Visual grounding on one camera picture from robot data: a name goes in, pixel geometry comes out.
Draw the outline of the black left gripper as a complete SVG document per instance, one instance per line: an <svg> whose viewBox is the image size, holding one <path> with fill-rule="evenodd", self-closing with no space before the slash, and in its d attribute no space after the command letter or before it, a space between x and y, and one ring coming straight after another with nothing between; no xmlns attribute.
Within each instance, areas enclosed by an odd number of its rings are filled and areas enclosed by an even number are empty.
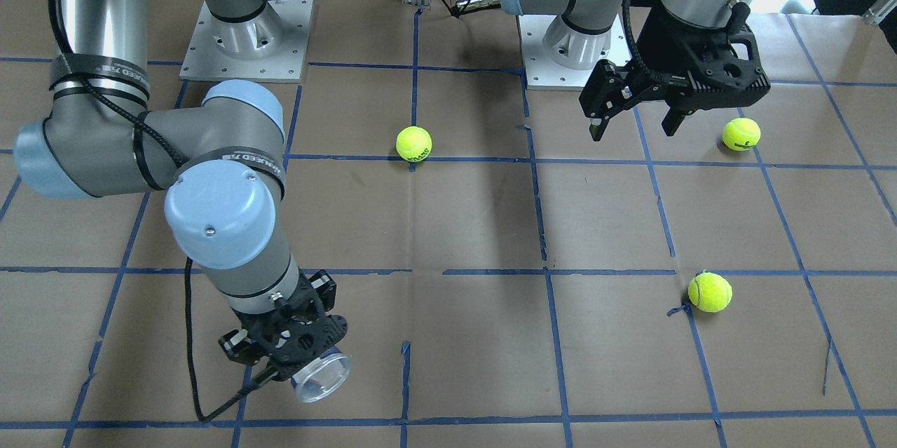
<svg viewBox="0 0 897 448"><path fill-rule="evenodd" d="M652 8L636 42L648 69L659 72L653 81L630 61L616 65L598 61L580 93L589 134L599 142L611 118L624 109L624 89L633 94L643 89L647 98L663 99L670 109L662 120L664 134L674 136L695 110L716 107L748 107L771 90L771 81L760 64L755 36L746 21L751 10L745 3L724 7L723 26L693 27L677 19L663 4Z"/></svg>

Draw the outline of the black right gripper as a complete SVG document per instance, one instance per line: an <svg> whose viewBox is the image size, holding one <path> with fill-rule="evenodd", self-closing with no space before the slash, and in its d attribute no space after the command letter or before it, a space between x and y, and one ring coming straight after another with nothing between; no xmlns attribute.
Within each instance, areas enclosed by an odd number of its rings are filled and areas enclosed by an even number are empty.
<svg viewBox="0 0 897 448"><path fill-rule="evenodd" d="M235 362L254 366L267 358L265 377L287 381L323 356L348 332L348 321L328 311L336 300L336 282L329 273L304 273L296 291L273 302L273 310L259 315L238 314Z"/></svg>

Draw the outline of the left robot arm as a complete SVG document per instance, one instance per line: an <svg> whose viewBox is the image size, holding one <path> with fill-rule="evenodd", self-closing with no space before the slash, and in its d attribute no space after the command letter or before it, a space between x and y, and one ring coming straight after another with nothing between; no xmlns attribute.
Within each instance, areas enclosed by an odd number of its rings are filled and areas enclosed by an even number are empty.
<svg viewBox="0 0 897 448"><path fill-rule="evenodd" d="M596 58L579 103L593 141L612 118L644 101L664 101L661 123L675 135L687 116L722 107L749 107L771 90L758 43L748 26L752 0L656 0L640 33L631 0L500 0L506 13L552 15L547 47L570 67L570 40L603 38L621 20L630 59Z"/></svg>

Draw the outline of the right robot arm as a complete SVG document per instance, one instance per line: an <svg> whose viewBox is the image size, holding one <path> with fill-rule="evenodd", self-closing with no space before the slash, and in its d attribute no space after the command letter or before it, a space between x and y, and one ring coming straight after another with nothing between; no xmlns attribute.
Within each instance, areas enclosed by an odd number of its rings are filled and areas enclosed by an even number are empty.
<svg viewBox="0 0 897 448"><path fill-rule="evenodd" d="M218 83L197 107L151 111L146 0L48 0L57 57L47 118L20 129L14 163L45 198L165 192L176 243L224 295L240 329L220 339L228 359L266 358L251 382L289 381L302 401L348 377L338 349L345 318L336 283L301 272L281 222L286 131L263 85Z"/></svg>

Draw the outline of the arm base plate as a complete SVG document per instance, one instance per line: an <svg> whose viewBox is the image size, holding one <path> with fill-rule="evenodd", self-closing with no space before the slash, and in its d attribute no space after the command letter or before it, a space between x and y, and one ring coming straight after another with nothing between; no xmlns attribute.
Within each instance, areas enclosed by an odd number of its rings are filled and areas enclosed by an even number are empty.
<svg viewBox="0 0 897 448"><path fill-rule="evenodd" d="M218 83L300 83L310 38L312 0L269 3L256 19L227 23L203 5L180 78Z"/></svg>
<svg viewBox="0 0 897 448"><path fill-rule="evenodd" d="M597 35L575 32L558 15L516 19L529 89L582 90L600 60L623 67L631 59L619 16Z"/></svg>

